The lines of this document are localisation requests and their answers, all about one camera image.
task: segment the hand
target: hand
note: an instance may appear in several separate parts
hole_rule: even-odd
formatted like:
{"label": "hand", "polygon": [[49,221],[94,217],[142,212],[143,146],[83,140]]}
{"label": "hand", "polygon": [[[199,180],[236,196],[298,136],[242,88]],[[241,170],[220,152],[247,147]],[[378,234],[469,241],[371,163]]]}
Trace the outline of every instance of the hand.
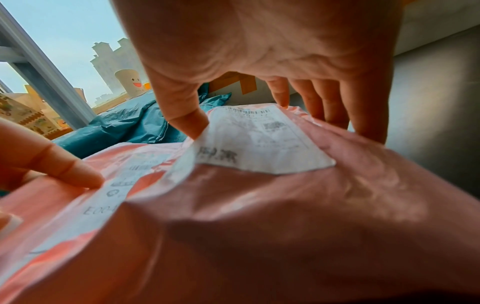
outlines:
{"label": "hand", "polygon": [[43,136],[1,118],[0,130],[1,190],[15,190],[42,173],[74,186],[102,185],[100,173]]}
{"label": "hand", "polygon": [[196,90],[227,71],[288,81],[316,118],[384,143],[400,0],[113,0],[165,118],[196,138]]}

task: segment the packaging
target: packaging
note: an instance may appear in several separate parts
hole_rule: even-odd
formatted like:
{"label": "packaging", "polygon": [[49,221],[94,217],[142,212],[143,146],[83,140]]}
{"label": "packaging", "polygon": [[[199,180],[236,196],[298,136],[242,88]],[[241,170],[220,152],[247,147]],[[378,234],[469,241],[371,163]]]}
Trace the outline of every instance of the packaging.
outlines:
{"label": "packaging", "polygon": [[119,144],[84,192],[0,200],[0,303],[330,303],[480,293],[478,200],[299,108],[219,107],[195,142]]}

